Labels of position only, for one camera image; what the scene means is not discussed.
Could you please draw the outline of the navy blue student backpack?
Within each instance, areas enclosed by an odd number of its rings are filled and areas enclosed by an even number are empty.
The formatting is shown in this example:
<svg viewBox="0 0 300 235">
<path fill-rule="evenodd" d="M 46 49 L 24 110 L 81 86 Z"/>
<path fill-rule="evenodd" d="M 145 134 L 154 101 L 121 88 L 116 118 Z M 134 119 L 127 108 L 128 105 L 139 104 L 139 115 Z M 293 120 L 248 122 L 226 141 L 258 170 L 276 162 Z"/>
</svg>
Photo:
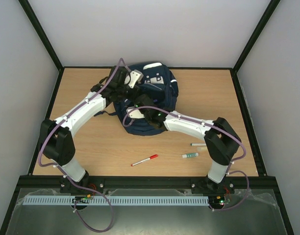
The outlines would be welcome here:
<svg viewBox="0 0 300 235">
<path fill-rule="evenodd" d="M 139 63 L 128 67 L 130 70 L 138 70 L 143 78 L 135 86 L 140 88 L 140 95 L 147 95 L 159 108 L 175 110 L 178 97 L 178 84 L 175 76 L 169 68 L 160 63 Z M 124 129 L 132 135 L 153 136 L 164 132 L 147 123 L 145 118 L 131 119 L 126 113 L 127 108 L 134 107 L 133 100 L 122 99 L 112 102 L 116 115 Z"/>
</svg>

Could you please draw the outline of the teal capped marker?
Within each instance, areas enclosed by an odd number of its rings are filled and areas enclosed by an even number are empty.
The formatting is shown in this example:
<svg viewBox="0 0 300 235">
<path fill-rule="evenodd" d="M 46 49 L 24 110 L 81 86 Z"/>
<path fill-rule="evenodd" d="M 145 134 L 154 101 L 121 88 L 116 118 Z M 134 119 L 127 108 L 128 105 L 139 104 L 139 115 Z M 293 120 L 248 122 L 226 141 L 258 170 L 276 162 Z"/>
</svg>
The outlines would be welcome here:
<svg viewBox="0 0 300 235">
<path fill-rule="evenodd" d="M 206 146 L 205 143 L 190 143 L 191 146 Z"/>
</svg>

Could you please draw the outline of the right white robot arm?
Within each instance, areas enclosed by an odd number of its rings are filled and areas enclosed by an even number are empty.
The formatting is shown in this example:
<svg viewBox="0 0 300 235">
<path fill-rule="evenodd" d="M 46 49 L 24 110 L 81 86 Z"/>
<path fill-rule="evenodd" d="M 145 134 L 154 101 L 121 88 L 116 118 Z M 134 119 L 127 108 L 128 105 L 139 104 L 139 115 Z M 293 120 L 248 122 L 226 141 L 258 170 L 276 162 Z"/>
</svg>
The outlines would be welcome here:
<svg viewBox="0 0 300 235">
<path fill-rule="evenodd" d="M 218 117 L 216 120 L 204 120 L 183 115 L 169 108 L 159 108 L 145 94 L 135 98 L 133 104 L 152 127 L 180 132 L 204 141 L 212 164 L 203 188 L 217 192 L 224 186 L 223 179 L 242 143 L 226 119 Z"/>
</svg>

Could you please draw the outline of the red capped marker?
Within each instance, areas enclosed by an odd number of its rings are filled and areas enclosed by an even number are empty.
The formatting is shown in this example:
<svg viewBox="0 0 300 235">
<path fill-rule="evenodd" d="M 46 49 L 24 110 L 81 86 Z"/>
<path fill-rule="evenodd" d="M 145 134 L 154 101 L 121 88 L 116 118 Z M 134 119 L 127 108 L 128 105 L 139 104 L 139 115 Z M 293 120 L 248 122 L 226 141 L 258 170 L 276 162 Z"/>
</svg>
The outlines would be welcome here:
<svg viewBox="0 0 300 235">
<path fill-rule="evenodd" d="M 150 156 L 150 157 L 148 157 L 148 158 L 145 158 L 145 159 L 142 159 L 142 160 L 140 160 L 140 161 L 138 161 L 138 162 L 132 163 L 130 166 L 135 166 L 135 165 L 141 164 L 141 163 L 143 163 L 143 162 L 152 160 L 152 159 L 154 159 L 154 158 L 156 158 L 156 157 L 158 157 L 157 154 L 152 155 L 152 156 Z"/>
</svg>

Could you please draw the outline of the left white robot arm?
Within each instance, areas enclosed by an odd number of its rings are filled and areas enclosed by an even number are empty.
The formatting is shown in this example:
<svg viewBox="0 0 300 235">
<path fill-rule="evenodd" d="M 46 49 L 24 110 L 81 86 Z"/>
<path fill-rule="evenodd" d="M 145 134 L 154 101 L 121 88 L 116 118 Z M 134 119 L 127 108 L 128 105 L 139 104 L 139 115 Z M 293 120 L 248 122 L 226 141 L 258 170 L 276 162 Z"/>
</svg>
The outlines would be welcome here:
<svg viewBox="0 0 300 235">
<path fill-rule="evenodd" d="M 86 97 L 70 111 L 55 120 L 45 119 L 41 123 L 38 139 L 38 165 L 58 168 L 73 186 L 90 190 L 89 174 L 75 157 L 74 136 L 96 113 L 130 94 L 142 78 L 143 74 L 138 70 L 115 66 L 110 75 L 94 85 Z M 43 164 L 42 156 L 46 156 L 51 162 Z"/>
</svg>

